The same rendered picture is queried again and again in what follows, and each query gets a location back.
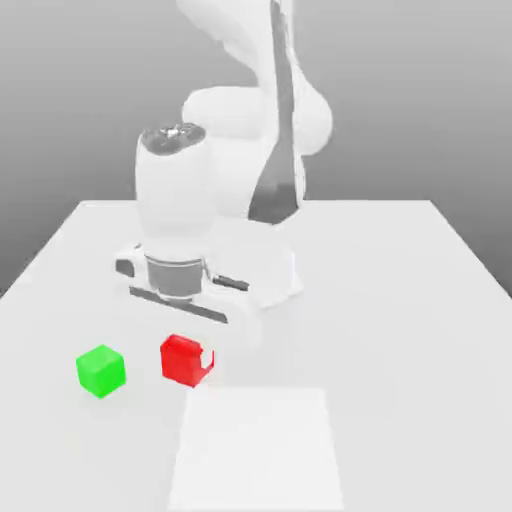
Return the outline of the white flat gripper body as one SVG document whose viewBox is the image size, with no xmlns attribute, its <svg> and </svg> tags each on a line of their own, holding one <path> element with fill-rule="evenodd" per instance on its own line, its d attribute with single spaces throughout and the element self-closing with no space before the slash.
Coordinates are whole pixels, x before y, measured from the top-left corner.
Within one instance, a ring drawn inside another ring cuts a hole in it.
<svg viewBox="0 0 512 512">
<path fill-rule="evenodd" d="M 120 283 L 118 301 L 153 333 L 179 334 L 211 347 L 257 347 L 262 341 L 260 311 L 240 290 L 207 284 L 193 299 L 180 301 Z"/>
</svg>

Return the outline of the small red cube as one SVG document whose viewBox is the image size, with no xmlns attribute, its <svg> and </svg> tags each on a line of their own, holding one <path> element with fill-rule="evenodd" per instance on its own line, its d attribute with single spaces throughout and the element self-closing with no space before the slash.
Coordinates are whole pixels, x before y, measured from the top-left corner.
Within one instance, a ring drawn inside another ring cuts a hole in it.
<svg viewBox="0 0 512 512">
<path fill-rule="evenodd" d="M 199 342 L 171 334 L 160 346 L 162 375 L 179 384 L 196 387 L 215 365 L 214 352 L 209 364 L 202 365 L 203 352 Z"/>
</svg>

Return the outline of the small green cube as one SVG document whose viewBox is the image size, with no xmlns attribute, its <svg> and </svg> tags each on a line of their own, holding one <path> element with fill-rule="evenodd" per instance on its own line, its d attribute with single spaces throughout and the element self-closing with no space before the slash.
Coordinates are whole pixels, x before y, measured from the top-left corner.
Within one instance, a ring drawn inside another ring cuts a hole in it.
<svg viewBox="0 0 512 512">
<path fill-rule="evenodd" d="M 80 385 L 97 398 L 104 398 L 126 384 L 123 356 L 99 345 L 76 359 Z"/>
</svg>

